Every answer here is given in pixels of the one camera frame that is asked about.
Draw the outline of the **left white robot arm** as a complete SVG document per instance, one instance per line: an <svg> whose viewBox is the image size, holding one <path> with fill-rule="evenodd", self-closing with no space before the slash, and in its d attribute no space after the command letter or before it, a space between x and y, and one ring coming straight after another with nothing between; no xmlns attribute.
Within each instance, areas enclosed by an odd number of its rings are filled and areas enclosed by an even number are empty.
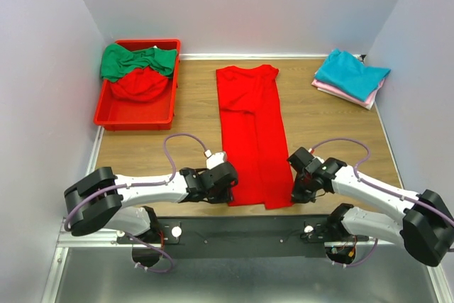
<svg viewBox="0 0 454 303"><path fill-rule="evenodd" d="M238 173L230 162L151 177L115 175L110 167L100 167L65 190L64 229L76 237L103 228L141 236L156 227L151 209L142 205L229 203L233 201L232 188L237 184Z"/></svg>

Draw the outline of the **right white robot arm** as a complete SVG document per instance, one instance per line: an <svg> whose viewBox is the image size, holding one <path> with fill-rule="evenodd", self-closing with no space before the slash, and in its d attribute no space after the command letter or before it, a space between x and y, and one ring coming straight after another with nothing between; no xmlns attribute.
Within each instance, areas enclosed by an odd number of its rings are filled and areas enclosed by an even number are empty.
<svg viewBox="0 0 454 303"><path fill-rule="evenodd" d="M420 263L436 267L453 246L453 215L439 194L417 193L368 177L356 167L335 159L323 160L305 148L288 159L296 177L292 201L316 201L319 191L350 197L374 207L366 211L342 203L326 220L308 232L308 241L342 241L367 236L401 246Z"/></svg>

